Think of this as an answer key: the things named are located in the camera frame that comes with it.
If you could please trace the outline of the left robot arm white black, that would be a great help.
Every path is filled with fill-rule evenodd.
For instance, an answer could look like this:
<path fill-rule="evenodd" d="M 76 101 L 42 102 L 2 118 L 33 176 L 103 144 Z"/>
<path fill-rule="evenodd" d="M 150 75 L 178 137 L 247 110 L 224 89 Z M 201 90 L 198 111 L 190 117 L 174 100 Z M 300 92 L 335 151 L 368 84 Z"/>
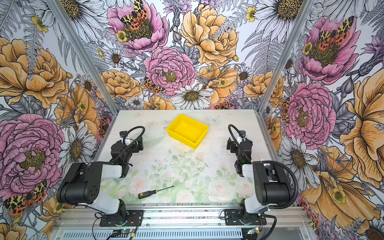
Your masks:
<path fill-rule="evenodd" d="M 143 126 L 120 132 L 120 140 L 111 147 L 112 159 L 108 162 L 97 161 L 89 164 L 72 164 L 59 189 L 57 200 L 61 204 L 85 206 L 98 211 L 104 221 L 123 226 L 128 221 L 137 223 L 129 215 L 123 200 L 116 199 L 101 190 L 104 179 L 124 179 L 132 164 L 134 153 L 144 149 Z"/>

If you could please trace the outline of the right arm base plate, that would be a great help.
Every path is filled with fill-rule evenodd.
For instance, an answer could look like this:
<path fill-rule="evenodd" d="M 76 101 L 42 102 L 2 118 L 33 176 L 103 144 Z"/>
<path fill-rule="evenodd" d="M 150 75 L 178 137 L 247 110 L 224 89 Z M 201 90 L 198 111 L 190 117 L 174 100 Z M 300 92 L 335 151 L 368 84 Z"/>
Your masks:
<path fill-rule="evenodd" d="M 267 224 L 264 216 L 241 213 L 238 209 L 225 209 L 222 214 L 220 214 L 220 217 L 225 221 L 226 226 L 261 226 Z"/>

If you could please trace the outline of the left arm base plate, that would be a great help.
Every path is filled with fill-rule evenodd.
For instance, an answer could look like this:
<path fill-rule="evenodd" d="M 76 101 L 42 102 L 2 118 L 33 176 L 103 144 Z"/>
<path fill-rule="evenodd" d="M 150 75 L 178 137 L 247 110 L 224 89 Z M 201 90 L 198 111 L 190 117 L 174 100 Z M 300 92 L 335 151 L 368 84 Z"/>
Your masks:
<path fill-rule="evenodd" d="M 123 216 L 107 215 L 100 221 L 101 227 L 140 227 L 144 218 L 143 210 L 127 210 Z"/>

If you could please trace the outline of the black yellow screwdriver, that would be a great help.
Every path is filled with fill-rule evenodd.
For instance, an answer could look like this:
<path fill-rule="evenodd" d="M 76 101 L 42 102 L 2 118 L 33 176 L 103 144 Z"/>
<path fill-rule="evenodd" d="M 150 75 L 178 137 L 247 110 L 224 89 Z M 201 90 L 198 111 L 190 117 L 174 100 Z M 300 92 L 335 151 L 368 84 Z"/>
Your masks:
<path fill-rule="evenodd" d="M 142 192 L 142 193 L 138 194 L 138 198 L 139 199 L 148 198 L 148 197 L 150 197 L 152 195 L 157 194 L 158 192 L 161 192 L 161 191 L 164 191 L 164 190 L 167 190 L 167 189 L 171 189 L 173 187 L 174 186 L 170 186 L 170 187 L 166 187 L 166 188 L 163 188 L 163 189 L 160 189 L 160 190 L 151 190 L 151 191 Z"/>

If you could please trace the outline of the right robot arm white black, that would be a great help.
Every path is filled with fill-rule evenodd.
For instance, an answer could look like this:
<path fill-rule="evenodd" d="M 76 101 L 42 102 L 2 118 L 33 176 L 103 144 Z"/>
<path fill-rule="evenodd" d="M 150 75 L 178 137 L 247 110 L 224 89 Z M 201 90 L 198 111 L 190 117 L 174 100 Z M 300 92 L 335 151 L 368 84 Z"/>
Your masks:
<path fill-rule="evenodd" d="M 228 139 L 227 150 L 235 154 L 235 169 L 242 178 L 254 181 L 254 194 L 242 199 L 237 215 L 245 223 L 271 209 L 285 209 L 298 196 L 297 179 L 287 166 L 276 161 L 255 162 L 251 160 L 253 142 L 238 137 L 241 142 Z"/>

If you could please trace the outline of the right aluminium frame post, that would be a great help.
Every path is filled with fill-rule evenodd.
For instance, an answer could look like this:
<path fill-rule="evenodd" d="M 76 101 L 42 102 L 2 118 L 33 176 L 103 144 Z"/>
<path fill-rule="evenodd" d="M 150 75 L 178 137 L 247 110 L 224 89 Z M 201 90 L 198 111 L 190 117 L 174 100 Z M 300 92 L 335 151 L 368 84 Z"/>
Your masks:
<path fill-rule="evenodd" d="M 269 103 L 269 100 L 272 96 L 273 90 L 278 84 L 279 78 L 281 76 L 281 73 L 283 71 L 284 65 L 286 61 L 288 60 L 290 56 L 290 52 L 293 49 L 294 45 L 296 44 L 299 35 L 302 31 L 302 29 L 306 25 L 306 21 L 308 20 L 311 10 L 314 6 L 316 1 L 310 0 L 310 1 L 304 1 L 301 9 L 298 13 L 298 17 L 296 19 L 296 22 L 294 23 L 293 30 L 291 31 L 290 35 L 287 38 L 286 44 L 283 48 L 282 53 L 280 54 L 279 60 L 277 62 L 277 65 L 273 71 L 273 74 L 271 76 L 270 84 L 266 88 L 266 92 L 264 93 L 262 100 L 258 106 L 258 110 L 256 112 L 256 116 L 260 116 L 264 109 L 266 108 L 267 103 Z"/>

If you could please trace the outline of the yellow plastic bin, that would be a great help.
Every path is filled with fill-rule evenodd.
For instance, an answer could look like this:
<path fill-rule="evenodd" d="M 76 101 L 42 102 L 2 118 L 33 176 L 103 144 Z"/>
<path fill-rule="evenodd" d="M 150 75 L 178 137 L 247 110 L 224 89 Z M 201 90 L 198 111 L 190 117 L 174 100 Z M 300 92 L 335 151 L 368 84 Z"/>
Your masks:
<path fill-rule="evenodd" d="M 208 132 L 209 126 L 185 115 L 179 115 L 167 127 L 169 136 L 196 150 Z"/>

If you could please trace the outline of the aluminium frame post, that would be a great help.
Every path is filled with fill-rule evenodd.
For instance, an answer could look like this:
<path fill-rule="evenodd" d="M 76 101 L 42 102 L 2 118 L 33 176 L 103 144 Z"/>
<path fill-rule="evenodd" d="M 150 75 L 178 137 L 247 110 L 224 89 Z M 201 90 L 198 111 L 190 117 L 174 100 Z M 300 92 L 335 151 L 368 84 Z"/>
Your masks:
<path fill-rule="evenodd" d="M 266 88 L 266 92 L 264 93 L 262 100 L 258 106 L 258 110 L 256 112 L 256 116 L 260 116 L 264 109 L 266 108 L 267 103 L 269 103 L 269 100 L 272 96 L 273 90 L 278 84 L 279 78 L 281 76 L 281 73 L 283 71 L 284 65 L 286 61 L 288 60 L 290 56 L 290 52 L 293 49 L 294 45 L 296 44 L 299 35 L 302 31 L 302 29 L 306 25 L 306 21 L 308 20 L 311 10 L 314 6 L 316 1 L 310 0 L 310 1 L 304 1 L 301 9 L 298 13 L 298 17 L 296 19 L 296 22 L 294 23 L 293 30 L 291 31 L 290 35 L 287 38 L 286 44 L 283 48 L 282 53 L 280 54 L 279 60 L 277 62 L 277 65 L 273 71 L 273 74 L 271 76 L 270 84 Z"/>
<path fill-rule="evenodd" d="M 88 54 L 85 46 L 83 45 L 76 28 L 73 26 L 61 2 L 48 1 L 47 4 L 50 10 L 53 12 L 54 16 L 56 17 L 58 23 L 62 26 L 65 36 L 68 38 L 74 49 L 77 51 L 80 59 L 85 65 L 86 70 L 88 71 L 88 74 L 92 77 L 96 86 L 100 90 L 100 93 L 102 94 L 106 104 L 110 108 L 112 115 L 116 117 L 119 113 L 118 106 L 116 105 L 110 93 L 108 92 L 106 85 L 102 81 L 96 66 L 91 60 L 90 55 Z"/>

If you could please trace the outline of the left aluminium frame post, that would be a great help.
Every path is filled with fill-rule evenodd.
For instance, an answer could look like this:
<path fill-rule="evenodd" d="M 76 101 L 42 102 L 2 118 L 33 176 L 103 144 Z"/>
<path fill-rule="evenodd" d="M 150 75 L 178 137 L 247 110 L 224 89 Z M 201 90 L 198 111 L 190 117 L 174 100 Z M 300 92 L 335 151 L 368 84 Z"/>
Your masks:
<path fill-rule="evenodd" d="M 85 46 L 83 45 L 76 28 L 73 26 L 61 2 L 48 1 L 47 4 L 50 10 L 53 12 L 54 16 L 56 17 L 58 23 L 62 26 L 65 36 L 68 38 L 74 49 L 77 51 L 80 59 L 85 65 L 86 70 L 88 71 L 88 74 L 92 77 L 96 86 L 100 90 L 100 93 L 102 94 L 106 104 L 110 108 L 112 115 L 116 117 L 119 113 L 118 106 L 116 105 L 110 93 L 108 92 L 106 85 L 102 81 L 96 66 L 91 60 L 90 55 L 88 54 Z"/>

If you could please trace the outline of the aluminium mounting rail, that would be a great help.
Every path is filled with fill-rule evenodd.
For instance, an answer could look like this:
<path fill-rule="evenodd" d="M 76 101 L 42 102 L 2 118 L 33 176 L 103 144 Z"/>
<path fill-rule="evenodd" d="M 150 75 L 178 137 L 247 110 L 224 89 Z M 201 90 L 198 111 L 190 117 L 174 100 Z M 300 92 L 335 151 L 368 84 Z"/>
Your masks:
<path fill-rule="evenodd" d="M 176 204 L 176 205 L 127 205 L 129 212 L 142 210 L 142 225 L 139 229 L 157 228 L 225 228 L 224 210 L 239 210 L 238 204 Z M 96 230 L 102 228 L 96 220 L 95 211 L 76 207 L 66 209 L 59 217 L 55 230 Z M 310 221 L 302 207 L 289 207 L 284 210 L 271 210 L 268 215 L 276 216 L 277 228 L 309 227 Z"/>

